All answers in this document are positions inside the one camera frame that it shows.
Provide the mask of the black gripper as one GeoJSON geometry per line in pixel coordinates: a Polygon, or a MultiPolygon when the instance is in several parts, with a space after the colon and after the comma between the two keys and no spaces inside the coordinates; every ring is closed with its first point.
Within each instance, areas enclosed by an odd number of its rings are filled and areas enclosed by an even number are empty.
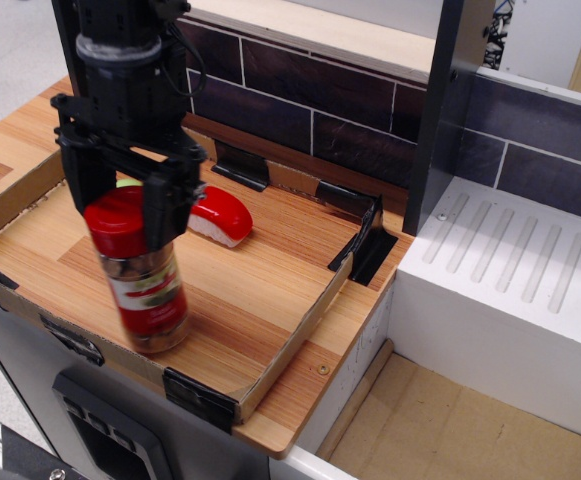
{"type": "Polygon", "coordinates": [[[143,65],[85,65],[87,91],[58,94],[55,132],[78,212],[116,186],[116,174],[144,181],[146,246],[160,250],[187,228],[204,194],[201,148],[183,132],[189,103],[186,53],[167,49],[143,65]]]}

